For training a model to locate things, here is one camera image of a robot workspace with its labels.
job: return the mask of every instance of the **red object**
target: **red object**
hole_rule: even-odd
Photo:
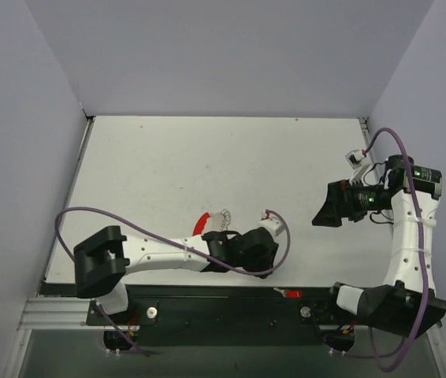
[[[302,292],[300,290],[288,290],[286,291],[286,298],[302,298]]]
[[[207,220],[210,218],[210,214],[209,213],[204,213],[202,214],[202,216],[200,217],[199,220],[197,220],[197,224],[195,225],[195,228],[193,229],[193,234],[192,236],[195,235],[200,235],[203,233],[204,231],[204,227],[206,227],[206,223]]]

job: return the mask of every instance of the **bolt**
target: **bolt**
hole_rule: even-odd
[[[157,317],[157,309],[155,309],[154,307],[150,307],[149,309],[146,310],[146,316],[149,317],[150,319],[155,319]]]
[[[310,317],[310,308],[307,306],[304,306],[300,309],[300,315],[302,317]]]

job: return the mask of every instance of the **purple cable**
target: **purple cable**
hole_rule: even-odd
[[[281,265],[283,265],[284,261],[286,260],[286,257],[289,254],[290,246],[292,244],[292,236],[291,236],[291,232],[289,230],[288,224],[286,223],[286,220],[284,220],[284,218],[279,213],[276,213],[275,211],[265,210],[267,214],[274,215],[284,225],[284,230],[286,231],[286,250],[284,251],[283,257],[272,268],[264,270],[262,272],[247,272],[245,270],[234,268],[231,265],[225,264],[223,261],[219,261],[218,259],[213,258],[212,256],[209,256],[207,254],[204,254],[203,252],[201,252],[199,250],[196,250],[195,248],[192,248],[190,246],[185,246],[184,244],[176,243],[176,242],[174,242],[172,240],[164,238],[163,236],[154,234],[153,232],[149,232],[148,230],[145,230],[144,228],[141,228],[137,224],[133,224],[130,220],[126,220],[125,218],[120,217],[117,214],[110,213],[109,211],[105,211],[105,210],[102,210],[102,209],[97,209],[95,207],[74,206],[74,207],[67,207],[67,208],[63,209],[55,217],[55,236],[57,237],[58,242],[60,242],[60,244],[62,245],[62,248],[64,248],[64,250],[67,253],[67,255],[73,261],[74,261],[74,256],[72,255],[71,250],[69,249],[67,244],[65,244],[65,241],[64,241],[64,239],[62,238],[62,236],[60,234],[60,223],[61,223],[62,216],[65,213],[69,213],[71,211],[88,211],[90,213],[97,213],[97,214],[105,215],[106,217],[113,218],[116,221],[119,221],[119,222],[121,222],[123,224],[126,224],[127,226],[129,226],[130,228],[136,230],[137,232],[140,232],[141,234],[147,235],[147,236],[149,236],[149,237],[151,237],[153,239],[156,239],[156,240],[158,240],[158,241],[160,241],[162,243],[169,244],[170,246],[175,246],[175,247],[179,248],[180,250],[189,250],[193,254],[197,254],[200,257],[205,258],[205,259],[213,262],[214,264],[218,264],[218,265],[220,265],[220,266],[222,266],[222,267],[224,267],[224,268],[226,268],[228,270],[231,270],[233,272],[237,272],[237,273],[240,273],[240,274],[244,274],[246,276],[262,276],[262,275],[265,275],[265,274],[272,273],[274,270],[276,270]]]
[[[407,174],[407,180],[409,182],[409,186],[411,189],[411,197],[412,197],[412,203],[414,204],[414,211],[415,216],[419,219],[421,219],[421,208],[419,207],[419,200],[418,195],[414,188],[414,179],[412,177],[412,167],[411,163],[409,162],[409,157],[407,155],[407,152],[405,151],[405,146],[402,142],[402,140],[399,138],[398,134],[396,134],[395,131],[393,131],[391,128],[380,128],[376,131],[374,137],[370,141],[370,144],[368,148],[364,151],[364,154],[367,154],[372,147],[375,144],[375,141],[377,137],[382,133],[387,132],[389,133],[394,140],[396,141],[396,144],[398,144],[398,147],[400,149],[400,152],[403,156],[403,163],[405,165],[405,172]],[[408,351],[411,349],[412,344],[415,341],[415,337],[418,334],[419,328],[421,327],[422,318],[424,317],[426,306],[428,305],[428,290],[429,290],[429,283],[428,283],[428,273],[426,272],[426,260],[424,255],[424,246],[425,246],[425,232],[423,228],[422,222],[418,222],[418,254],[419,254],[419,264],[421,266],[421,277],[422,277],[422,295],[421,295],[421,301],[419,303],[419,309],[418,314],[415,318],[415,321],[412,325],[411,333],[409,333],[409,336],[407,338],[407,341],[403,345],[403,347],[400,348],[400,352],[398,353],[398,356],[396,357],[395,361],[390,366],[383,366],[380,361],[380,357],[377,348],[375,345],[375,339],[374,339],[374,332],[372,328],[369,327],[369,333],[370,333],[370,345],[372,346],[372,351],[374,353],[374,358],[379,366],[379,369],[383,372],[392,372],[404,360],[405,356],[407,356]]]

